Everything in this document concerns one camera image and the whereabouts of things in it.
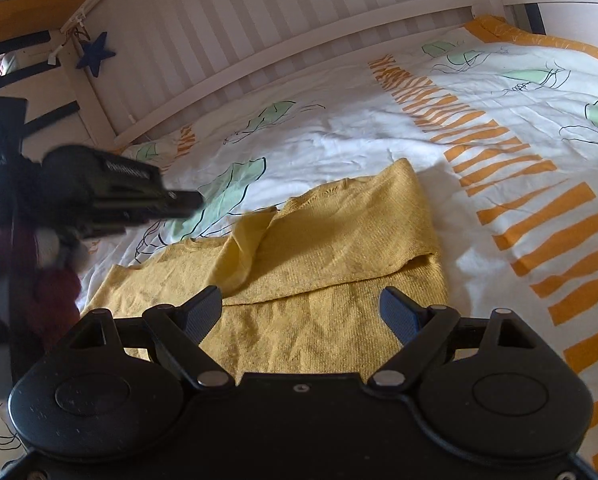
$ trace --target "yellow knit fabric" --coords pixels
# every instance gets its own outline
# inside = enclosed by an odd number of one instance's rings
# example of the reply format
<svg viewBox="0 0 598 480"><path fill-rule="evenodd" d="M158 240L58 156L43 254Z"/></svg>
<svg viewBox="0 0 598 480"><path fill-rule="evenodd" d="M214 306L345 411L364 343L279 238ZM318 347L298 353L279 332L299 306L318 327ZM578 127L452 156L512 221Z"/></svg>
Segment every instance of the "yellow knit fabric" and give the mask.
<svg viewBox="0 0 598 480"><path fill-rule="evenodd" d="M114 267L88 309L140 316L182 304L207 285L223 313L201 348L245 371L359 371L399 349L378 316L394 285L420 304L445 303L439 245L405 159L375 177L344 179L244 216L229 237L185 240L141 266Z"/></svg>

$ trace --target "white bed sheet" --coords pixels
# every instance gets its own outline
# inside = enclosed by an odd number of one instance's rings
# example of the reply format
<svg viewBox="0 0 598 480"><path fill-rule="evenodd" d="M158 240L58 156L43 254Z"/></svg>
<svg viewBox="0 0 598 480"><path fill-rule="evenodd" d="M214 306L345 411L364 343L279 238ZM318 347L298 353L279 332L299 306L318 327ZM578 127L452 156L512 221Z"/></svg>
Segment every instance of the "white bed sheet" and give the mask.
<svg viewBox="0 0 598 480"><path fill-rule="evenodd" d="M235 215L406 157L431 206L449 303L476 317L514 309L598 401L598 60L484 44L463 28L393 54L269 86L127 150L165 168L167 186L199 187L209 205L203 217L93 242L81 305L113 264L182 236L226 234ZM416 124L426 111L438 122ZM503 213L486 222L497 205ZM598 464L598 423L581 453Z"/></svg>

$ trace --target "hanging blue star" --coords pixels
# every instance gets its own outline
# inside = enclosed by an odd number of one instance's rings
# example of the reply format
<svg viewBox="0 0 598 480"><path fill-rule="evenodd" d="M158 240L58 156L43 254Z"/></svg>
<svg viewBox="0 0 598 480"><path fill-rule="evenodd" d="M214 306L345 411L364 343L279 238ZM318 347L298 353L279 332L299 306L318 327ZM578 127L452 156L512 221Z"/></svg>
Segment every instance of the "hanging blue star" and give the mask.
<svg viewBox="0 0 598 480"><path fill-rule="evenodd" d="M84 50L84 55L77 63L77 68L89 67L92 76L99 77L99 68L102 61L117 55L115 52L106 50L104 47L107 35L108 32L102 32L92 43L88 43L88 41L80 41L82 49Z"/></svg>

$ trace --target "orange fabric edge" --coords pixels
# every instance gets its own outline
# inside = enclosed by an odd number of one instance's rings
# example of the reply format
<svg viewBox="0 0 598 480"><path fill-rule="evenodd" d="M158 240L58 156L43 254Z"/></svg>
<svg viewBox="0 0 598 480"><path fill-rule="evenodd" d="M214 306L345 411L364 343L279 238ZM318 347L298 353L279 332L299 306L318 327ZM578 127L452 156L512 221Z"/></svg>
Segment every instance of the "orange fabric edge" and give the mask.
<svg viewBox="0 0 598 480"><path fill-rule="evenodd" d="M471 22L465 23L463 28L484 43L502 41L524 46L551 46L554 48L577 50L598 59L598 47L596 46L581 43L580 41L564 40L555 36L531 34L520 28L508 25L503 18L498 16L478 16Z"/></svg>

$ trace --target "bed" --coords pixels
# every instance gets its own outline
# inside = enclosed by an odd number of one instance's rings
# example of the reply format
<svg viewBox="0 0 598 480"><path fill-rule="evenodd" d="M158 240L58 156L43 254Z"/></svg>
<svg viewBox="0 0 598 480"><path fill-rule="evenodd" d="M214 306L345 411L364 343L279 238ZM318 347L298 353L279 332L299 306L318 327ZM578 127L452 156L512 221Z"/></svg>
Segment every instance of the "bed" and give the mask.
<svg viewBox="0 0 598 480"><path fill-rule="evenodd" d="M80 306L115 265L229 234L246 212L405 157L449 304L475 317L511 308L563 356L592 391L580 453L598 470L598 28L577 25L598 0L274 0L281 14L268 22L252 16L269 0L240 0L250 22L227 8L234 0L196 1L194 16L194 2L154 1L136 16L138 0L80 7L118 53L90 78L117 133L99 145L160 167L167 186L200 189L205 210L90 240ZM331 6L330 21L306 2ZM543 34L496 17L512 22L512 5L530 6Z"/></svg>

